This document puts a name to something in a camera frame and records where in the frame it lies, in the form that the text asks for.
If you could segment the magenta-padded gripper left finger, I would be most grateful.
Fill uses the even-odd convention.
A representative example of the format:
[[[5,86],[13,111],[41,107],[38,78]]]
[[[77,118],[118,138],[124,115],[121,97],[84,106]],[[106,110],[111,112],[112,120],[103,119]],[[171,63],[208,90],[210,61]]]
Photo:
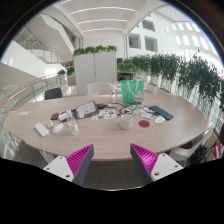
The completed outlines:
[[[82,186],[93,155],[94,147],[90,144],[66,157],[56,157],[44,170]]]

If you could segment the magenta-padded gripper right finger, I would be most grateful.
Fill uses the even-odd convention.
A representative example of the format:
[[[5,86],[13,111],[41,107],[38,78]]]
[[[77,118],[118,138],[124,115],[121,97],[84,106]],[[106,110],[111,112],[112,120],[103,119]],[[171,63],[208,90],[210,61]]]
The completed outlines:
[[[133,143],[130,144],[130,154],[144,185],[182,169],[182,166],[166,153],[157,155]]]

